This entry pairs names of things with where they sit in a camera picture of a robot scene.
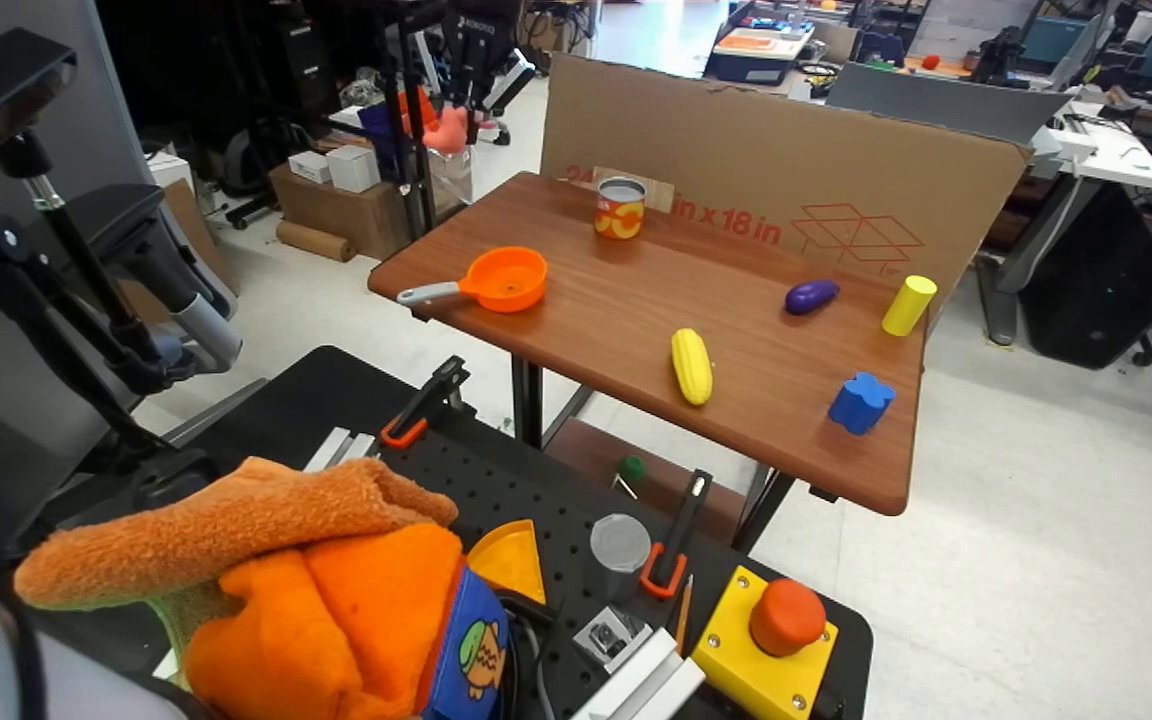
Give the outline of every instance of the red button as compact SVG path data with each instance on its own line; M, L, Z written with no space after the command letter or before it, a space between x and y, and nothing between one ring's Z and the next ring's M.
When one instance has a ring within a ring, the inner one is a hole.
M825 635L825 603L796 581L774 581L748 617L748 635L768 655L791 655Z

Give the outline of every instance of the yellow cylinder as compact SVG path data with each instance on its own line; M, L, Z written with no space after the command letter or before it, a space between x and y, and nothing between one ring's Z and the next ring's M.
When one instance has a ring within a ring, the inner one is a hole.
M932 276L906 276L887 315L886 315L886 333L887 337L907 337L914 326L919 326L919 318L927 315L937 299L937 278Z

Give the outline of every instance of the gray floor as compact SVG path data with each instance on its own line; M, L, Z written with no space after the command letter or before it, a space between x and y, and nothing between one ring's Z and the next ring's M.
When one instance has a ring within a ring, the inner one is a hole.
M702 70L719 5L610 6L594 56ZM511 107L515 142L477 149L477 192L535 168L544 84ZM369 296L372 258L327 265L231 237L244 360L139 409L171 429L318 344L405 378L447 351L467 400L510 429L510 357ZM548 378L548 409L572 393ZM679 465L739 487L748 460L614 400L587 409ZM979 337L974 278L937 322L914 506L895 519L791 492L757 554L861 606L877 626L877 720L1140 720L1152 716L1152 367L1082 373Z

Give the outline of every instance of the blue cube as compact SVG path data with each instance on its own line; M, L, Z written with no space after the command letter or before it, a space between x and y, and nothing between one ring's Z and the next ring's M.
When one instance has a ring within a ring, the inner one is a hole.
M855 375L848 375L848 385L831 400L830 418L842 424L851 434L866 434L866 432L871 432L886 418L893 400L895 400L893 385L886 385L886 378L877 378L870 373L855 373Z

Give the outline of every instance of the whiteboard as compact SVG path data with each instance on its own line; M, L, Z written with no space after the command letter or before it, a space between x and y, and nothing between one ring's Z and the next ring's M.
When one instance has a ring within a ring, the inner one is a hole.
M948 68L959 68L965 56L996 40L1001 28L1023 28L1038 5L1041 0L932 0L906 61L919 63L923 56L940 56Z

